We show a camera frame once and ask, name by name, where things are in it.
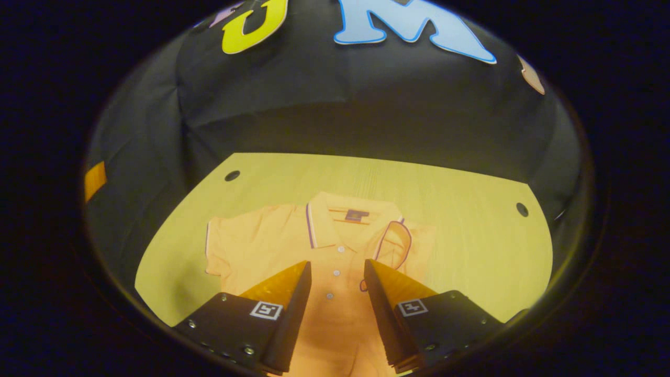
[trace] black background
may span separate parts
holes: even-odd
[[[226,3],[26,1],[3,12],[4,374],[213,371],[142,335],[105,302],[77,252],[85,243],[76,198],[88,132],[115,86]],[[667,231],[660,214],[669,145],[661,2],[447,4],[507,40],[563,90],[588,131],[600,192],[610,193],[598,259],[548,321],[553,331],[544,330],[552,352],[500,361],[498,374],[660,374],[668,246],[655,238]]]

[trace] yellow letter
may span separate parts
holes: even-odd
[[[286,19],[286,9],[289,0],[267,0],[262,7],[266,7],[265,22],[261,27],[249,34],[243,34],[245,21],[253,13],[246,11],[232,19],[223,27],[223,41],[221,48],[226,54],[237,54],[251,46],[261,43],[274,33]]]

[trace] shirt sleeve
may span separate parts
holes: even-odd
[[[412,244],[407,253],[407,259],[398,268],[398,271],[423,282],[428,269],[428,260],[435,248],[436,227],[410,227],[410,232],[412,233]]]
[[[282,206],[264,207],[229,219],[214,217],[207,224],[205,256],[210,275],[226,278],[240,267],[252,245],[262,236],[262,227]]]

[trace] letter m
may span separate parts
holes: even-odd
[[[372,14],[385,23],[405,42],[416,42],[426,23],[431,21],[437,32],[430,41],[437,47],[496,64],[491,54],[470,28],[455,14],[426,0],[409,0],[401,5],[393,0],[340,0],[344,29],[335,34],[339,44],[379,43],[386,39],[383,30],[373,26]]]

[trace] shirt collar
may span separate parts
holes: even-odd
[[[357,236],[350,239],[341,239],[340,234],[335,230],[328,207],[346,207],[361,211],[370,211],[378,213],[379,216]],[[366,250],[375,252],[378,250],[379,243],[382,237],[385,236],[389,224],[392,221],[403,223],[405,220],[394,203],[341,197],[329,193],[318,193],[309,201],[305,211],[310,245],[313,249],[344,244],[355,252],[364,252]]]

